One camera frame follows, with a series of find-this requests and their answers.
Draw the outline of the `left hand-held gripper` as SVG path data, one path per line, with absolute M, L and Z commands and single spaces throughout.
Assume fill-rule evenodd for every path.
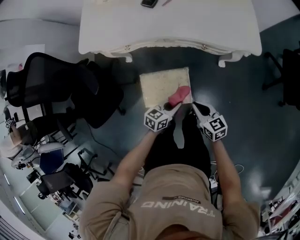
M 153 132 L 165 129 L 181 106 L 182 103 L 178 103 L 175 107 L 165 103 L 164 105 L 150 108 L 144 114 L 144 126 Z

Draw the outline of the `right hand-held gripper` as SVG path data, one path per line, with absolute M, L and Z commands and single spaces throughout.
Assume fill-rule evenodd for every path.
M 192 107 L 203 133 L 210 140 L 215 142 L 227 135 L 228 126 L 223 115 L 219 114 L 211 105 L 193 102 Z

